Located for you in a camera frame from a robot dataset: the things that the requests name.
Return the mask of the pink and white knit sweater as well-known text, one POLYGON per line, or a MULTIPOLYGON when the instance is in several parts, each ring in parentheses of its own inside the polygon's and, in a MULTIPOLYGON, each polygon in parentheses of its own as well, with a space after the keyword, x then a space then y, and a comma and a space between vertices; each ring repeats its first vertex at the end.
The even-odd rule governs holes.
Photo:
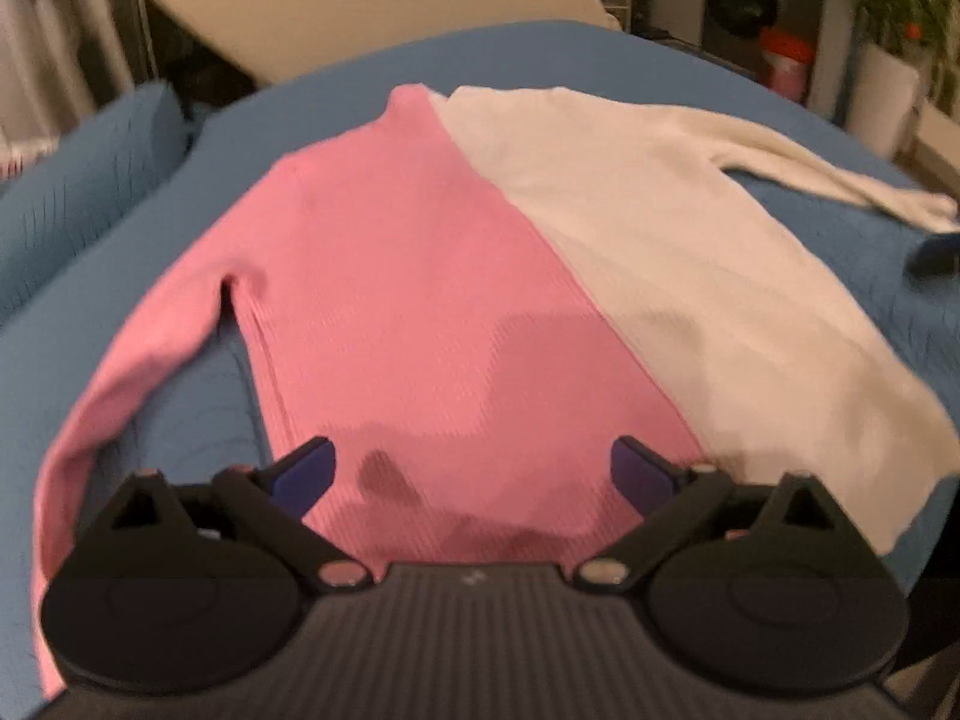
POLYGON ((583 561, 633 522, 605 463, 620 434, 748 483, 815 473, 890 551, 957 473, 957 429, 737 171, 953 227, 947 197, 731 115, 397 88, 281 158, 128 316, 44 458, 32 593, 70 554, 98 450, 224 305, 275 454, 337 449, 306 522, 371 567, 583 561))

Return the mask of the white plant pot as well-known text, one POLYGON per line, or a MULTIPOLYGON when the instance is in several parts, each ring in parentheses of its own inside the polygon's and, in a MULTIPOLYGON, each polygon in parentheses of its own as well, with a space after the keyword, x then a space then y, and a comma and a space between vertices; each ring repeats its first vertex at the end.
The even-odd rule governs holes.
POLYGON ((891 160, 900 148, 921 86, 919 68, 874 43, 859 54, 846 132, 872 153, 891 160))

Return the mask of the red bucket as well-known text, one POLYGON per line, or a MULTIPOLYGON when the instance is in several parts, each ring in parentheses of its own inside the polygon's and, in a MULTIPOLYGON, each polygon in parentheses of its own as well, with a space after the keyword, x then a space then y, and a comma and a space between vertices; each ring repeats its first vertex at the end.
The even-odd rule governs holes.
POLYGON ((761 82, 783 98, 800 104, 807 93, 815 47, 804 37, 778 28, 765 28, 758 39, 765 68, 761 82))

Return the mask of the blue quilted pillow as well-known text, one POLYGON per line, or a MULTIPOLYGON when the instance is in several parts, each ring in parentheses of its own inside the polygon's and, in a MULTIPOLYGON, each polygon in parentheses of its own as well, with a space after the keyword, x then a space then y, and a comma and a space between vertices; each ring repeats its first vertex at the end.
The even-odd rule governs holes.
POLYGON ((190 142, 176 93, 149 83, 83 122, 3 188, 3 319, 178 171, 190 142))

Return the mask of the light patterned curtain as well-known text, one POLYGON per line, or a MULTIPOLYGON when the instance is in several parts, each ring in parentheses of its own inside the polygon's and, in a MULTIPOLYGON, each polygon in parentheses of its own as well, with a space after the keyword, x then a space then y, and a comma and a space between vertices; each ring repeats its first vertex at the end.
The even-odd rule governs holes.
POLYGON ((124 0, 2 0, 2 176, 137 84, 124 0))

